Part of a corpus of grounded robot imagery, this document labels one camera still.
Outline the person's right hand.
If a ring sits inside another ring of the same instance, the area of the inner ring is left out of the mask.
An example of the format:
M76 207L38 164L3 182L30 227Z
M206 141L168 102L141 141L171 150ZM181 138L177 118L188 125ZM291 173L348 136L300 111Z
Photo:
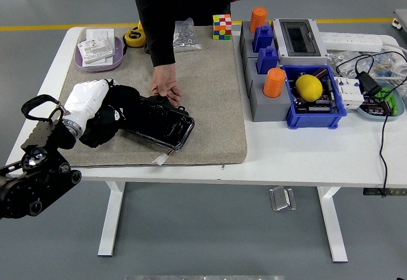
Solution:
M150 95L167 97L172 106L178 107L183 93L177 86L175 64L154 67Z

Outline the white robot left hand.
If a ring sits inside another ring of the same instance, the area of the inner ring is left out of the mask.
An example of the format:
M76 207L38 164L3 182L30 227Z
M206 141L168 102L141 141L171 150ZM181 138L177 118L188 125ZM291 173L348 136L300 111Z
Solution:
M68 111L62 121L65 125L85 130L89 120L96 122L113 123L121 119L121 109L115 110L112 106L103 106L107 93L117 85L112 79L93 80L78 83L65 103Z

